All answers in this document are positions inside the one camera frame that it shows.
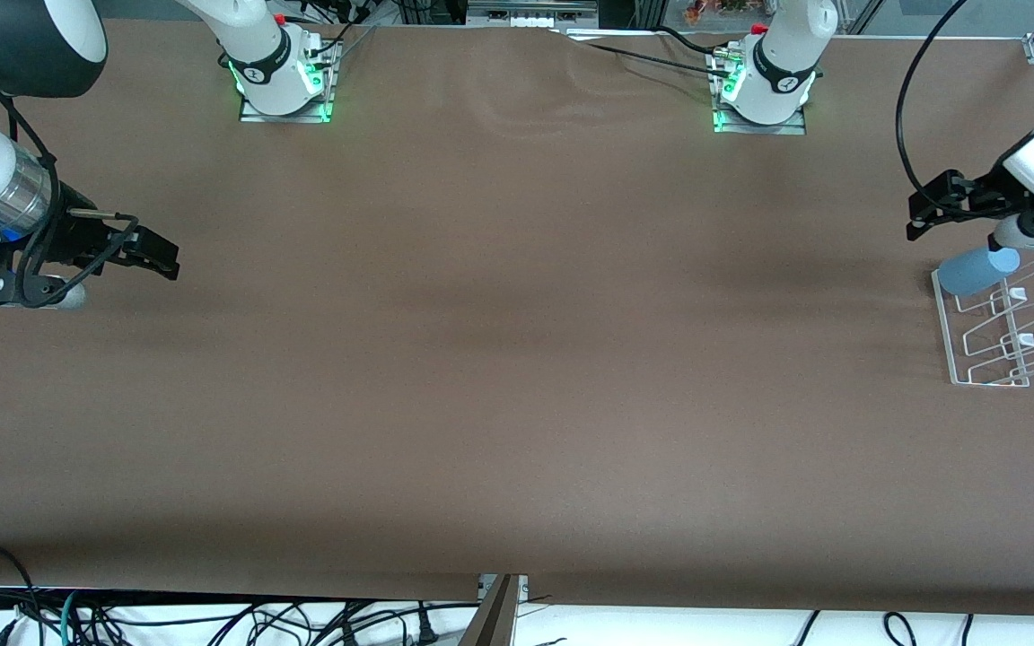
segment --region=cable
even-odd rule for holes
[[[238,625],[238,622],[240,622],[242,618],[245,618],[247,614],[253,613],[254,610],[258,609],[261,606],[261,604],[247,606],[241,613],[230,617],[230,621],[226,621],[225,624],[222,624],[221,628],[218,628],[217,633],[214,633],[214,637],[210,638],[210,641],[206,646],[221,645],[221,642],[225,641],[226,635],[230,635],[230,630],[234,629],[234,626]]]
[[[309,55],[311,57],[316,57],[316,55],[318,55],[318,54],[324,54],[324,53],[328,52],[328,50],[331,49],[331,48],[333,48],[334,44],[337,44],[337,42],[341,41],[342,37],[345,36],[345,32],[349,31],[349,28],[352,28],[352,26],[354,26],[354,25],[356,25],[356,24],[354,24],[353,22],[349,22],[348,24],[345,24],[345,26],[343,28],[341,28],[341,33],[337,34],[337,36],[334,37],[333,40],[330,40],[329,42],[327,42],[327,44],[322,44],[320,49],[312,50],[311,53],[309,53]]]
[[[345,51],[341,53],[340,57],[337,57],[337,62],[340,63],[342,58],[348,57],[349,53],[357,49],[357,45],[360,44],[362,39],[364,39],[366,36],[369,36],[369,34],[373,33],[374,31],[377,31],[377,25],[375,24],[368,26],[368,28],[365,28],[365,31],[362,32],[361,36],[358,36],[357,40],[351,42],[349,48],[345,48]]]
[[[804,621],[804,627],[800,629],[800,636],[796,638],[795,646],[804,646],[809,630],[813,629],[813,623],[816,622],[817,617],[820,617],[820,610],[813,610],[813,613],[809,614],[808,621]]]
[[[135,622],[130,620],[115,620],[115,618],[112,618],[111,622],[116,622],[116,624],[122,625],[139,626],[139,628],[160,628],[160,626],[188,625],[195,624],[196,622],[224,622],[233,620],[234,617],[235,615],[222,615],[218,617],[195,617],[192,618],[192,620],[173,620],[163,622]]]
[[[430,646],[430,643],[442,641],[430,622],[430,614],[425,609],[425,602],[418,602],[418,646]]]
[[[24,130],[29,131],[30,124],[25,124],[24,119],[19,119],[18,123],[20,123],[21,126],[24,126]],[[0,556],[5,560],[10,561],[10,564],[13,565],[13,568],[18,572],[18,576],[22,577],[22,582],[26,584],[26,593],[28,593],[28,596],[30,597],[34,614],[41,614],[42,607],[37,604],[37,594],[34,593],[34,581],[30,578],[30,573],[26,572],[26,567],[22,564],[22,561],[19,560],[16,555],[11,554],[8,549],[0,548]],[[39,646],[44,646],[45,644],[45,630],[42,629],[42,626],[39,626],[39,629],[37,629],[37,643],[39,643]]]
[[[426,606],[425,610],[426,610],[426,612],[430,612],[430,610],[477,609],[478,606],[480,606],[480,605],[479,604],[467,604],[467,603],[466,604],[439,604],[439,605],[436,605],[436,606]],[[360,633],[360,630],[367,629],[367,628],[372,628],[372,626],[381,624],[381,622],[389,622],[389,621],[397,620],[397,618],[403,617],[403,616],[406,616],[406,615],[416,615],[419,612],[422,612],[422,609],[399,610],[398,612],[391,612],[391,610],[379,610],[377,613],[373,613],[373,614],[366,615],[366,616],[363,616],[363,617],[356,617],[356,618],[354,618],[354,622],[361,622],[361,621],[369,620],[369,618],[377,617],[377,616],[381,616],[382,614],[389,615],[389,616],[386,616],[386,617],[383,617],[383,618],[378,618],[378,620],[375,620],[375,621],[363,622],[362,625],[356,625],[356,626],[354,626],[354,633],[357,634],[357,633]],[[334,639],[333,642],[327,643],[327,646],[337,646],[337,644],[341,643],[343,641],[343,639],[344,639],[344,637],[338,637],[337,639]]]
[[[10,104],[13,105],[13,99],[11,99],[11,98],[7,98],[7,99],[8,99],[8,101],[10,101]],[[12,118],[12,116],[10,116],[10,115],[7,115],[7,133],[10,135],[11,142],[13,142],[13,143],[17,144],[18,143],[18,122],[17,122],[16,118]]]
[[[0,629],[0,646],[7,646],[10,642],[10,634],[13,633],[13,626],[18,623],[18,620],[11,620],[7,625]]]
[[[104,262],[111,260],[111,257],[113,257],[115,254],[119,252],[119,250],[122,248],[122,245],[130,241],[130,239],[134,236],[134,228],[139,227],[139,218],[131,215],[124,215],[121,213],[114,214],[114,218],[115,220],[128,221],[128,224],[126,224],[126,228],[111,234],[111,244],[105,246],[105,249],[102,250],[102,253],[99,253],[98,256],[95,256],[94,260],[91,260],[89,265],[84,267],[82,271],[79,271],[79,273],[75,274],[72,278],[64,279],[65,283],[63,283],[61,287],[58,287],[58,289],[54,289],[53,291],[51,291],[51,294],[47,296],[45,299],[40,300],[40,302],[33,303],[33,305],[30,305],[28,307],[34,307],[34,308],[45,307],[49,305],[54,305],[54,303],[61,302],[61,300],[65,298],[66,295],[70,294],[70,289],[74,289],[74,287],[78,286],[80,282],[85,281],[86,278],[89,278],[90,274],[93,274],[95,270],[98,270],[98,267],[102,267]],[[44,265],[44,262],[42,262],[41,258],[39,258],[37,266],[34,269],[34,274],[37,274],[37,272],[41,269],[42,265]]]
[[[891,620],[899,618],[900,622],[904,624],[904,629],[908,632],[908,643],[895,639],[895,635],[891,633]],[[885,613],[883,614],[883,633],[891,639],[891,643],[895,646],[915,646],[915,633],[912,633],[912,624],[908,622],[908,618],[900,613]]]
[[[422,11],[428,11],[431,8],[436,7],[436,4],[438,4],[438,0],[431,0],[429,4],[424,5],[424,7],[422,7],[422,5],[420,5],[418,0],[409,0],[409,4],[406,4],[403,0],[390,0],[390,1],[391,3],[398,5],[398,7],[401,7],[402,9],[409,9],[409,11],[418,13],[418,17],[422,16]]]
[[[653,26],[653,28],[649,29],[649,31],[655,31],[657,33],[668,33],[669,36],[675,37],[676,40],[680,42],[680,44],[685,45],[685,48],[689,48],[690,50],[693,50],[694,52],[698,52],[701,54],[711,55],[713,50],[718,48],[723,48],[723,45],[727,44],[727,42],[722,42],[722,44],[716,44],[712,45],[712,48],[701,48],[701,45],[697,44],[697,42],[693,42],[692,40],[687,39],[687,37],[685,37],[685,35],[678,32],[676,29],[671,28],[671,26],[665,26],[663,24]]]
[[[968,646],[968,634],[972,633],[972,620],[976,615],[971,613],[964,617],[964,633],[960,634],[960,646]]]
[[[955,0],[951,7],[948,7],[947,11],[944,11],[944,16],[940,18],[940,22],[937,22],[935,28],[929,32],[929,36],[923,39],[923,44],[920,44],[920,49],[916,50],[915,57],[912,58],[911,64],[908,65],[908,72],[904,74],[904,82],[900,85],[900,95],[895,97],[895,151],[900,153],[900,162],[904,165],[904,175],[908,176],[908,181],[915,187],[915,191],[919,193],[924,201],[929,204],[936,205],[937,208],[942,210],[945,214],[952,215],[969,215],[972,217],[998,217],[1001,215],[1010,215],[1015,213],[1017,210],[1015,208],[997,208],[992,210],[964,210],[961,208],[952,208],[952,206],[941,205],[940,202],[929,193],[927,189],[923,187],[921,181],[916,179],[915,171],[912,168],[912,160],[908,159],[908,148],[904,145],[904,101],[908,98],[908,87],[912,85],[912,78],[915,75],[915,68],[918,68],[920,61],[923,60],[923,54],[927,53],[929,48],[932,45],[932,41],[936,40],[936,36],[939,36],[940,30],[943,26],[955,16],[955,12],[960,10],[961,7],[967,3],[968,0]]]
[[[405,617],[398,617],[401,620],[401,646],[409,646],[409,624],[406,624]]]
[[[62,636],[62,646],[70,646],[70,608],[74,603],[74,596],[78,595],[78,590],[66,594],[66,601],[62,604],[62,614],[58,617],[58,634]]]
[[[249,637],[246,638],[246,645],[255,646],[255,644],[257,643],[257,638],[262,637],[262,634],[266,633],[266,629],[273,628],[281,630],[286,635],[291,635],[298,641],[298,646],[303,646],[303,641],[301,641],[301,637],[299,637],[299,635],[293,633],[293,630],[291,629],[285,629],[282,628],[282,626],[275,625],[275,623],[280,621],[284,615],[292,612],[292,610],[298,609],[300,605],[301,604],[291,604],[287,609],[282,610],[282,612],[276,615],[271,615],[270,613],[267,613],[266,610],[260,610],[260,612],[250,613],[250,616],[253,617],[254,620],[254,627],[249,630]],[[258,624],[257,622],[258,614],[262,614],[262,616],[267,617],[269,621],[266,621],[264,624]]]
[[[652,63],[657,63],[658,65],[668,65],[668,66],[673,66],[673,68],[698,71],[698,72],[701,72],[701,73],[709,74],[709,76],[720,76],[720,78],[729,76],[729,72],[726,72],[724,70],[714,70],[714,69],[705,68],[705,66],[690,65],[690,64],[687,64],[687,63],[678,63],[677,61],[668,61],[668,60],[665,60],[665,58],[648,57],[648,55],[637,54],[636,52],[630,52],[628,50],[618,50],[616,48],[608,48],[606,44],[595,44],[595,42],[588,42],[588,41],[586,41],[585,44],[589,45],[589,48],[596,48],[598,50],[604,50],[606,52],[612,52],[614,54],[624,54],[624,55],[627,55],[627,57],[640,58],[640,60],[642,60],[642,61],[649,61],[649,62],[652,62]]]
[[[327,624],[322,626],[321,633],[312,639],[309,646],[316,646],[318,643],[325,642],[325,638],[332,635],[333,630],[341,628],[356,613],[362,612],[363,609],[367,609],[371,605],[372,602],[346,602],[341,612],[334,615],[332,620],[329,620]]]
[[[318,12],[318,16],[322,17],[322,20],[324,20],[325,22],[328,22],[328,24],[337,24],[337,21],[332,20],[332,18],[330,17],[330,13],[327,12],[329,10],[329,7],[322,7],[322,5],[318,4],[318,3],[316,3],[316,1],[312,1],[312,0],[304,1],[303,7],[313,7],[313,10],[316,11],[316,12]]]

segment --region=blue cylinder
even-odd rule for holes
[[[937,275],[941,289],[956,297],[970,297],[992,287],[1017,269],[1017,250],[1005,248],[993,252],[987,247],[980,247],[941,262]]]

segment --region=black cable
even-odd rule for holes
[[[330,13],[327,12],[330,10],[330,7],[322,7],[322,5],[316,3],[316,1],[308,1],[307,3],[303,3],[303,5],[310,5],[310,7],[313,7],[313,10],[318,12],[318,16],[322,17],[322,20],[328,22],[328,24],[337,24],[337,21],[334,21],[333,18],[330,17]]]
[[[698,71],[701,73],[709,74],[709,76],[720,76],[720,78],[729,76],[729,72],[726,72],[724,70],[714,70],[705,68],[705,66],[678,63],[677,61],[665,60],[665,58],[649,57],[649,55],[637,54],[636,52],[630,52],[628,50],[618,50],[616,48],[609,48],[606,44],[595,44],[595,42],[588,42],[588,41],[585,41],[585,44],[589,45],[589,48],[603,50],[604,52],[612,52],[614,54],[627,55],[627,57],[640,58],[640,60],[642,61],[649,61],[652,63],[657,63],[658,65],[668,65],[668,66],[673,66],[673,68]]]
[[[693,50],[694,52],[698,52],[701,54],[712,54],[713,50],[718,48],[723,48],[723,45],[729,43],[729,42],[722,42],[722,44],[714,44],[712,45],[712,48],[702,48],[702,45],[697,44],[697,42],[693,42],[692,40],[687,39],[687,37],[685,37],[685,35],[678,32],[676,29],[671,28],[671,26],[665,26],[663,24],[653,26],[653,28],[649,29],[649,31],[655,31],[657,33],[668,33],[669,36],[675,37],[676,40],[680,42],[680,44],[685,45],[685,48],[689,48],[690,50]]]
[[[309,615],[305,614],[305,610],[303,610],[301,604],[296,606],[296,608],[298,609],[298,614],[300,614],[305,621],[305,642],[308,642],[310,639],[313,639],[313,622],[309,621]]]
[[[972,620],[976,615],[971,613],[964,617],[964,633],[960,634],[960,646],[968,646],[968,634],[972,633]]]
[[[13,143],[17,144],[18,143],[18,122],[17,122],[16,118],[12,118],[12,116],[10,116],[10,115],[7,115],[7,133],[10,135],[11,142],[13,142]]]
[[[112,618],[111,622],[115,622],[115,624],[140,626],[140,628],[159,628],[160,626],[195,624],[196,622],[224,622],[233,620],[234,617],[235,615],[222,615],[218,617],[195,617],[192,618],[192,620],[173,620],[163,622],[135,622],[130,620],[116,620],[116,618]]]
[[[254,610],[258,609],[258,607],[261,606],[262,606],[261,604],[253,604],[247,606],[244,610],[242,610],[241,613],[238,613],[237,615],[230,617],[230,621],[226,621],[225,624],[221,625],[221,628],[218,628],[217,633],[214,633],[214,637],[210,638],[210,641],[206,643],[206,646],[221,645],[221,642],[225,641],[226,635],[230,635],[230,630],[234,629],[234,626],[238,625],[238,622],[240,622],[242,618],[245,618],[246,615],[253,613]]]
[[[270,613],[267,613],[266,610],[261,610],[261,609],[255,610],[254,613],[250,613],[250,616],[253,617],[253,620],[254,620],[254,627],[249,630],[249,637],[247,637],[247,639],[246,639],[246,645],[247,646],[255,646],[255,644],[257,643],[257,638],[262,637],[262,634],[266,633],[267,629],[273,628],[273,629],[281,630],[282,633],[284,633],[286,635],[291,635],[293,638],[295,638],[298,641],[298,646],[303,646],[303,639],[301,639],[301,637],[299,635],[293,633],[293,630],[291,630],[291,629],[285,629],[285,628],[282,628],[282,626],[275,625],[275,623],[278,622],[278,621],[280,621],[282,619],[282,617],[284,617],[284,615],[286,615],[287,613],[293,612],[293,610],[295,610],[295,609],[298,609],[298,607],[301,604],[291,604],[290,607],[287,607],[285,610],[282,610],[282,612],[280,612],[278,614],[275,614],[275,615],[271,615]],[[258,614],[262,614],[262,616],[267,617],[268,620],[266,622],[264,622],[263,624],[258,624],[258,622],[257,622],[257,615]]]
[[[91,622],[90,634],[94,638],[95,643],[101,642],[101,639],[98,639],[98,622]]]
[[[7,625],[0,629],[0,646],[7,646],[10,642],[10,634],[13,633],[13,626],[18,623],[18,620],[10,620]]]
[[[804,641],[808,639],[810,630],[813,629],[817,617],[820,617],[820,610],[813,610],[813,613],[809,614],[808,621],[804,621],[804,627],[800,630],[800,636],[796,638],[796,646],[804,646]]]
[[[13,565],[13,568],[18,572],[18,576],[22,577],[22,582],[26,584],[26,593],[28,593],[28,596],[30,597],[34,613],[41,614],[42,606],[40,606],[39,602],[37,602],[37,594],[34,592],[34,581],[30,578],[30,573],[26,572],[26,566],[22,564],[22,561],[19,560],[16,555],[11,554],[8,549],[0,548],[0,556],[5,560],[10,561],[10,564]],[[45,644],[45,629],[42,629],[41,625],[39,626],[39,629],[37,629],[37,643],[39,643],[39,646]]]
[[[904,101],[908,98],[908,87],[912,85],[912,78],[915,75],[915,68],[918,68],[920,61],[923,60],[923,54],[927,53],[929,48],[932,45],[932,41],[936,40],[936,36],[939,36],[940,30],[943,26],[948,23],[948,21],[955,16],[955,12],[960,10],[961,7],[967,3],[968,0],[955,0],[951,7],[948,7],[947,11],[944,11],[944,16],[940,18],[940,22],[937,22],[935,28],[929,32],[929,36],[923,39],[923,44],[920,44],[920,49],[916,50],[915,57],[912,58],[911,65],[908,65],[908,72],[904,74],[904,82],[900,85],[900,95],[895,98],[895,150],[900,152],[900,162],[904,165],[904,175],[908,176],[908,181],[915,187],[915,191],[927,201],[929,204],[936,205],[944,213],[952,215],[971,215],[973,217],[998,217],[1002,215],[1010,215],[1015,213],[1017,210],[1015,208],[997,208],[992,210],[964,210],[961,208],[952,208],[952,206],[941,205],[940,202],[929,193],[927,189],[923,187],[921,181],[916,179],[915,171],[912,168],[912,160],[908,159],[908,148],[904,145]]]
[[[430,614],[425,608],[425,602],[418,602],[418,646],[430,646],[439,641],[438,634],[430,622]]]
[[[346,602],[341,612],[334,615],[332,620],[329,620],[327,624],[322,626],[321,633],[312,639],[309,646],[316,646],[318,643],[325,642],[325,638],[332,635],[334,630],[340,629],[342,625],[349,621],[351,617],[370,606],[372,606],[372,602]]]
[[[428,610],[477,609],[478,606],[480,606],[480,605],[479,604],[439,604],[439,605],[436,605],[436,606],[426,606],[425,610],[426,610],[426,612],[428,612]],[[360,622],[360,621],[368,620],[368,618],[381,616],[382,614],[389,614],[389,616],[386,616],[386,617],[383,617],[383,618],[378,618],[378,620],[370,621],[370,622],[363,622],[363,624],[361,624],[361,625],[354,626],[354,633],[356,633],[356,634],[357,633],[361,633],[361,630],[370,628],[371,626],[374,626],[374,625],[377,625],[377,624],[381,624],[381,622],[394,621],[394,620],[397,620],[397,618],[399,618],[399,617],[403,617],[403,616],[406,616],[406,615],[416,615],[419,612],[420,612],[420,609],[399,610],[398,612],[391,612],[391,610],[379,610],[377,613],[366,615],[365,617],[356,617],[356,618],[354,618],[354,622]],[[333,642],[327,643],[327,646],[337,646],[337,644],[341,643],[341,641],[343,641],[343,639],[344,639],[344,637],[338,637],[337,639],[334,639]]]
[[[309,53],[309,55],[311,57],[316,57],[316,55],[318,55],[318,54],[324,54],[324,53],[328,52],[328,50],[331,49],[331,48],[333,48],[334,44],[337,44],[337,42],[341,42],[342,37],[345,36],[345,32],[349,31],[349,28],[352,28],[352,26],[354,26],[354,25],[356,25],[356,24],[353,24],[352,22],[349,24],[345,24],[345,26],[343,28],[341,28],[341,32],[337,33],[337,36],[334,37],[333,40],[330,40],[329,42],[327,42],[327,44],[322,44],[320,49],[311,51],[311,53]]]
[[[431,2],[427,5],[424,5],[424,7],[422,4],[420,4],[419,0],[409,0],[408,4],[406,4],[403,0],[390,0],[390,1],[391,3],[398,5],[398,7],[401,7],[402,9],[409,9],[409,11],[414,11],[415,16],[418,18],[418,21],[420,21],[420,19],[422,18],[422,11],[431,10],[433,9],[433,7],[436,7],[436,4],[438,4],[438,0],[431,0]]]
[[[409,624],[406,624],[405,617],[398,617],[401,620],[401,646],[409,646]]]
[[[79,273],[72,278],[63,278],[63,281],[65,281],[63,282],[63,285],[58,287],[58,289],[51,291],[50,295],[47,295],[45,299],[40,300],[40,302],[33,303],[28,307],[45,307],[54,305],[54,303],[61,302],[66,295],[70,294],[70,289],[74,289],[80,282],[89,278],[90,274],[97,271],[98,267],[102,267],[104,262],[111,260],[111,258],[117,254],[120,249],[122,249],[122,245],[130,241],[130,239],[134,236],[134,228],[139,228],[139,218],[121,213],[114,214],[114,218],[115,220],[128,221],[128,224],[126,224],[126,228],[122,228],[120,232],[115,229],[115,232],[111,234],[111,244],[105,246],[102,253],[95,256],[94,260],[91,260],[89,265],[86,265],[86,267],[84,267],[82,271],[79,271]],[[42,265],[44,265],[44,262],[42,262],[41,257],[39,257],[39,262],[34,269],[34,274],[37,274],[37,272],[42,268]]]
[[[908,643],[895,639],[895,635],[891,633],[891,620],[899,618],[900,622],[904,624],[904,629],[908,632]],[[908,622],[908,618],[900,613],[885,613],[883,614],[883,633],[891,639],[891,643],[895,646],[915,646],[915,633],[912,633],[912,624]]]

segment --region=connector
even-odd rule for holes
[[[0,629],[0,646],[7,646],[7,642],[10,642],[10,634],[13,633],[13,626],[16,626],[18,620],[11,620],[7,625]]]
[[[349,622],[341,624],[341,644],[343,646],[357,646],[357,638],[354,637],[354,628]]]
[[[418,602],[420,610],[418,612],[418,646],[430,646],[430,643],[437,643],[442,636],[434,633],[433,625],[430,624],[430,614],[425,612],[425,604]]]

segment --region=white floor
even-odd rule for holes
[[[312,622],[328,621],[340,604],[313,604],[303,609]],[[415,609],[416,604],[378,604],[363,614],[377,609]],[[115,610],[116,618],[133,621],[172,621],[189,617],[233,615],[243,606],[173,606],[150,609]],[[274,606],[279,612],[284,606]],[[792,646],[808,610],[710,610],[710,609],[616,609],[598,606],[521,606],[514,646],[543,646],[566,639],[561,646]],[[0,629],[10,621],[11,612],[0,612]],[[291,613],[287,617],[300,615]],[[470,621],[473,609],[435,610],[430,613],[433,628],[446,636],[438,646],[456,643],[457,634]],[[881,613],[825,612],[820,614],[807,646],[890,646],[881,627]],[[962,615],[907,615],[920,646],[955,646],[961,642]],[[134,628],[127,626],[126,638],[132,646],[206,646],[222,622],[170,626],[170,628]],[[246,643],[251,621],[243,621],[222,642],[222,646]],[[416,615],[407,617],[412,639],[418,638]],[[383,622],[375,628],[357,633],[361,646],[398,646],[402,625],[398,621]],[[907,637],[900,635],[904,646]],[[324,642],[329,645],[332,639]],[[304,633],[301,641],[305,642]],[[10,646],[31,646],[37,643],[34,622],[18,624]],[[58,646],[58,635],[47,630],[47,643]],[[971,646],[1034,646],[1034,617],[985,616],[973,622]],[[267,630],[257,646],[297,646],[291,635]]]

